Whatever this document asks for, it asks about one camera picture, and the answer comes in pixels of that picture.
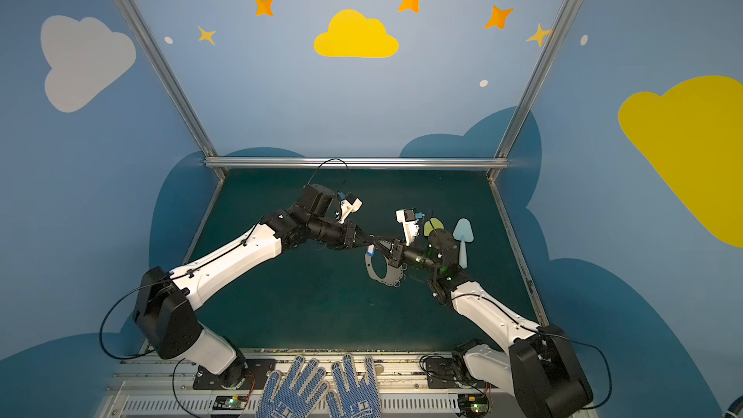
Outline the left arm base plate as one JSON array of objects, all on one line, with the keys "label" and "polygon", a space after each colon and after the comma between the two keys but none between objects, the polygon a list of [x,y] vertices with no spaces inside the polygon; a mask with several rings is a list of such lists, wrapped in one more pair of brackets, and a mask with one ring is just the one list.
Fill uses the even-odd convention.
[{"label": "left arm base plate", "polygon": [[264,388],[276,365],[277,361],[274,358],[248,358],[243,361],[237,359],[220,375],[199,366],[193,381],[193,390],[260,390]]}]

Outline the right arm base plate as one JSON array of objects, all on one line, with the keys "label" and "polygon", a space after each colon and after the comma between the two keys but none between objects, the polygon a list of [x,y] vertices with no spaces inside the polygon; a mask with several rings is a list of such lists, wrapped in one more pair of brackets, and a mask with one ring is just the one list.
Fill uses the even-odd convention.
[{"label": "right arm base plate", "polygon": [[462,387],[452,358],[426,356],[422,359],[421,369],[426,376],[429,389],[459,389]]}]

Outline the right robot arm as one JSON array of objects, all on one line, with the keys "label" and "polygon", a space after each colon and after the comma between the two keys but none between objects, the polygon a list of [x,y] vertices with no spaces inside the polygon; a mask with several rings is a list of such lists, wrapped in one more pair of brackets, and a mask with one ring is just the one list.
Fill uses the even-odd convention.
[{"label": "right robot arm", "polygon": [[512,395],[527,417],[569,417],[594,400],[571,340],[556,325],[541,326],[514,312],[472,279],[460,264],[464,252],[451,232],[428,234],[421,250],[404,240],[374,237],[373,253],[389,268],[415,267],[430,273],[435,299],[472,321],[500,350],[474,344],[461,354],[471,377]]}]

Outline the metal key holder plate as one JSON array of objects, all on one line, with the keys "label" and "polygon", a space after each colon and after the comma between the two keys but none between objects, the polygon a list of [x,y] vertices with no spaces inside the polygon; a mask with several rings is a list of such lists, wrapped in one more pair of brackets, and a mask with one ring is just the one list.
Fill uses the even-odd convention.
[{"label": "metal key holder plate", "polygon": [[404,270],[406,267],[391,267],[387,263],[387,257],[376,254],[373,257],[367,257],[365,252],[365,268],[368,276],[375,282],[388,286],[389,288],[398,288],[404,281]]}]

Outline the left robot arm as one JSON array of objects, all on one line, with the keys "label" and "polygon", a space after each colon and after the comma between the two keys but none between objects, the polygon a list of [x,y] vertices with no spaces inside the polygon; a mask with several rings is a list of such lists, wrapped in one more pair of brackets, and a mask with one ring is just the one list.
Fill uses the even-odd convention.
[{"label": "left robot arm", "polygon": [[318,185],[304,187],[292,207],[263,216],[216,251],[166,271],[146,272],[137,290],[133,321],[164,360],[186,360],[212,373],[225,389],[248,376],[245,356],[197,318],[212,296],[261,263],[309,240],[332,250],[366,247],[373,241],[350,215],[362,206],[356,195]]}]

